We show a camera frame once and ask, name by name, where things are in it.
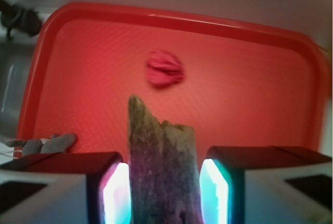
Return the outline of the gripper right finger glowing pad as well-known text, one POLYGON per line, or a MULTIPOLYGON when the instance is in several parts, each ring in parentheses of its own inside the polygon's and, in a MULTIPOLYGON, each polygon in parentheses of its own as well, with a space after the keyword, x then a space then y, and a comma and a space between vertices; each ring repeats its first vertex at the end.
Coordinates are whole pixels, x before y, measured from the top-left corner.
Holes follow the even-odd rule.
POLYGON ((204 223, 332 223, 332 158, 297 146, 209 148, 204 223))

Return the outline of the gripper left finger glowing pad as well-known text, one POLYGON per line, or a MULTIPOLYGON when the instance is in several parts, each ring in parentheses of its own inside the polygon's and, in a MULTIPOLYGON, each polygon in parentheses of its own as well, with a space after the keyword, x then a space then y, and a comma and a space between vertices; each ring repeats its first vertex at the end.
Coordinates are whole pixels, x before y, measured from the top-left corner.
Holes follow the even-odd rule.
POLYGON ((1 223, 130 223, 117 152, 31 154, 1 165, 1 223))

